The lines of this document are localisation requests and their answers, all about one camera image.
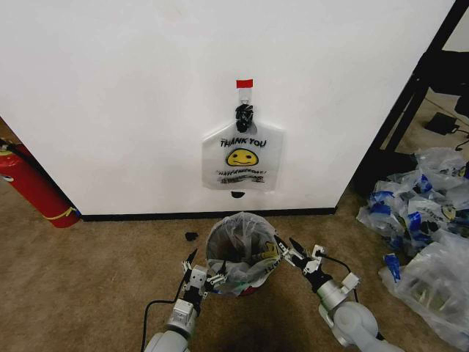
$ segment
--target yellow smiley face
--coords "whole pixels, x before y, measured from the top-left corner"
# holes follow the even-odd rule
[[[259,163],[259,159],[254,152],[247,149],[235,149],[226,158],[226,163],[230,166],[253,166]]]
[[[454,218],[456,218],[456,209],[453,207],[442,207],[441,212],[450,221],[453,221]]]

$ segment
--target trash bag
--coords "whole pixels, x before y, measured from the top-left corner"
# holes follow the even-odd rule
[[[466,179],[465,159],[451,148],[429,148],[416,153],[418,168],[425,174],[433,188],[442,192],[462,185]]]
[[[469,351],[469,240],[445,230],[401,267],[401,279],[387,267],[379,275],[389,292],[403,300],[447,343]]]
[[[418,166],[439,174],[461,177],[466,161],[461,153],[451,148],[429,148],[415,153]]]
[[[378,181],[357,220],[413,257],[439,229],[469,237],[469,163],[450,148],[416,153],[418,167]]]
[[[207,262],[218,272],[226,261],[227,281],[218,293],[239,296],[264,283],[279,263],[275,228],[261,216],[238,213],[212,228],[207,241]]]

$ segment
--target trash can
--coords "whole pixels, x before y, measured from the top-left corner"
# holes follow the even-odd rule
[[[280,261],[276,229],[261,216],[237,213],[215,224],[207,241],[207,262],[218,272],[226,261],[227,281],[218,293],[245,296],[260,287]]]

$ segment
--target red tape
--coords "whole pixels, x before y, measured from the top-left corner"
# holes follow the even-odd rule
[[[236,88],[252,88],[254,83],[253,79],[238,79],[236,80]]]

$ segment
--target white wall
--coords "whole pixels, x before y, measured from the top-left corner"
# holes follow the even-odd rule
[[[459,21],[443,49],[450,51],[469,51],[469,11],[466,11],[462,16],[461,21]]]
[[[0,114],[84,214],[334,207],[451,0],[0,3]],[[201,141],[286,130],[278,188],[202,188]]]

